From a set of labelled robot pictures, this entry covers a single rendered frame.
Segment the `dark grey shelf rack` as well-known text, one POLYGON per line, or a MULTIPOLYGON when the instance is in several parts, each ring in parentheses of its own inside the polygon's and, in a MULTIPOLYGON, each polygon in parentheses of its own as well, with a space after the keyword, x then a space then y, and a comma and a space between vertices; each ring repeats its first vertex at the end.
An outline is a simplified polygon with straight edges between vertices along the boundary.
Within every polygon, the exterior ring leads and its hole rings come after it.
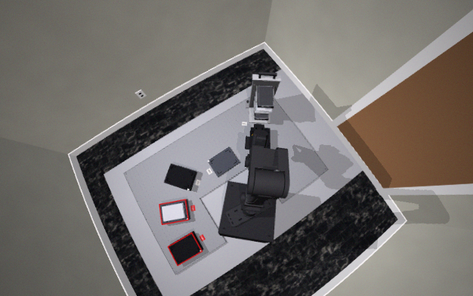
POLYGON ((270 124, 270 115, 269 120, 255 120, 255 113, 258 113, 256 112, 256 104, 258 104, 258 85, 273 86, 275 96, 279 83, 280 82, 252 80, 252 89, 249 100, 249 123, 270 124))

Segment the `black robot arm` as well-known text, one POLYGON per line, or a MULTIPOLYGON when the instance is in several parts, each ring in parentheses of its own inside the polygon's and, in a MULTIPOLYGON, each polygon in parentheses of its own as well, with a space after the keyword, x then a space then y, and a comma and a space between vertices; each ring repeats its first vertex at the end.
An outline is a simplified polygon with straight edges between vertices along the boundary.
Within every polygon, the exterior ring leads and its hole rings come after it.
POLYGON ((290 184, 288 149, 265 148, 267 136, 264 125, 254 124, 253 137, 249 138, 250 154, 245 160, 245 167, 249 171, 247 188, 241 193, 241 205, 226 212, 232 227, 271 208, 273 205, 270 199, 285 199, 288 196, 290 184))

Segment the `white microplate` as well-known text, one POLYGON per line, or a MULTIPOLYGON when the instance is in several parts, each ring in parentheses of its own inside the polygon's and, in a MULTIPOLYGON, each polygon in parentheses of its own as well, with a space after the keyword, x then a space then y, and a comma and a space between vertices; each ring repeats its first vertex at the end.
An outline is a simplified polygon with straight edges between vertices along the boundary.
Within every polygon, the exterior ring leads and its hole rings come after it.
POLYGON ((162 206, 163 221, 185 218, 184 203, 162 206))

